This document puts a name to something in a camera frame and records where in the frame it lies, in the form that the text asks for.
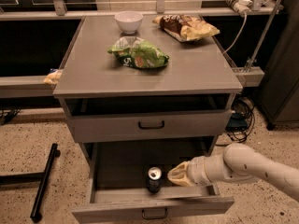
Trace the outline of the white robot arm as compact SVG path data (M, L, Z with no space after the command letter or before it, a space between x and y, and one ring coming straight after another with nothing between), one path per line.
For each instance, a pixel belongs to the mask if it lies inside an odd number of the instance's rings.
M227 146L221 154L184 161L169 171L167 178L183 187L206 187L215 182L248 183L259 178L299 201L298 169L237 143Z

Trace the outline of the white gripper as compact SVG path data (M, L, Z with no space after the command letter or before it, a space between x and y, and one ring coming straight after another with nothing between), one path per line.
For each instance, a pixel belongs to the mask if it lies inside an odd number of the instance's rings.
M206 187L222 177L222 155L210 157L195 157L191 161L184 161L168 172L170 175L186 174L183 177L171 177L168 179L182 187L194 185Z

